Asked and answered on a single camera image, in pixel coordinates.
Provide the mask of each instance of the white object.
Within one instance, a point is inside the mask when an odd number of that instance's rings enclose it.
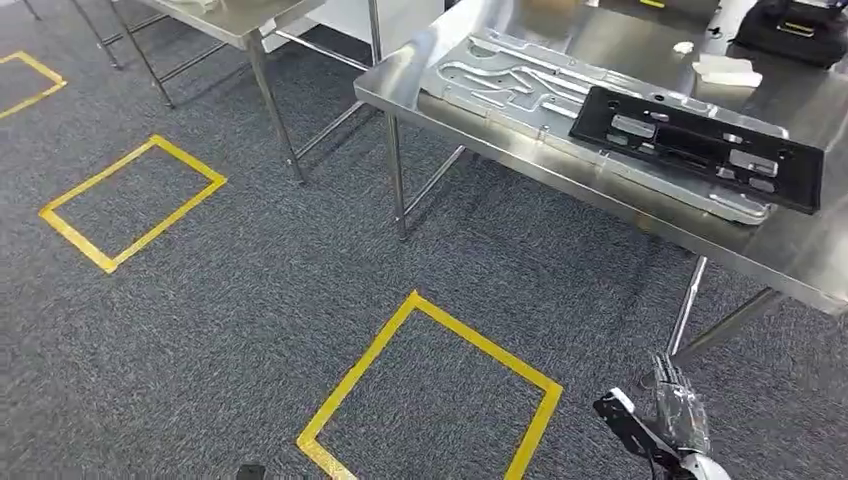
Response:
[[[610,393],[612,393],[616,400],[621,402],[621,404],[624,406],[624,409],[627,410],[627,413],[633,413],[636,411],[636,405],[633,404],[633,400],[630,400],[630,397],[628,397],[624,392],[622,392],[620,388],[615,387],[610,390]]]
[[[704,53],[699,61],[692,62],[692,68],[707,83],[756,88],[763,81],[762,74],[754,71],[751,61],[741,58]]]
[[[730,480],[730,475],[715,460],[693,453],[680,461],[680,466],[692,472],[697,480]]]
[[[682,53],[683,55],[688,55],[692,53],[692,50],[695,49],[695,44],[692,42],[680,42],[674,46],[674,51],[677,53]]]

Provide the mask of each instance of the black device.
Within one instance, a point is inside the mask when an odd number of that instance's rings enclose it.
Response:
[[[628,452],[647,458],[667,470],[676,469],[680,464],[680,456],[636,415],[630,405],[632,402],[621,390],[613,389],[596,400],[592,408],[621,440]]]
[[[760,0],[745,15],[734,43],[830,68],[848,53],[848,0],[829,4]]]
[[[592,87],[569,134],[800,212],[819,209],[822,150],[687,112],[665,100]]]

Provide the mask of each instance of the white foam block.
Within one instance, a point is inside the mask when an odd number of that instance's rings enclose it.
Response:
[[[741,58],[702,54],[699,61],[692,63],[692,68],[707,83],[756,88],[763,81],[751,62]]]

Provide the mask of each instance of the table top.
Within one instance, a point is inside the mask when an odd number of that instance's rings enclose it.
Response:
[[[138,0],[222,42],[245,50],[250,32],[276,20],[283,27],[324,4],[326,0],[218,0],[204,12],[200,5],[168,0]]]
[[[720,26],[722,34],[713,38],[705,35],[703,20],[675,16],[672,28],[654,10],[636,18],[581,0],[463,0],[354,85],[360,100],[647,232],[824,312],[848,312],[848,61],[825,72],[729,46],[753,0],[724,3],[710,25]],[[729,222],[420,89],[426,68],[468,35],[487,29],[787,128],[793,140],[826,152],[822,209],[808,216],[778,208],[756,227]],[[680,41],[694,42],[696,51],[686,57],[674,53]],[[744,55],[763,82],[753,91],[703,84],[691,67],[699,52]]]

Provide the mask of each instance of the black bag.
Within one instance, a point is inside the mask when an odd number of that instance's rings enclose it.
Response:
[[[830,68],[848,52],[848,16],[842,8],[760,0],[745,15],[734,43]]]

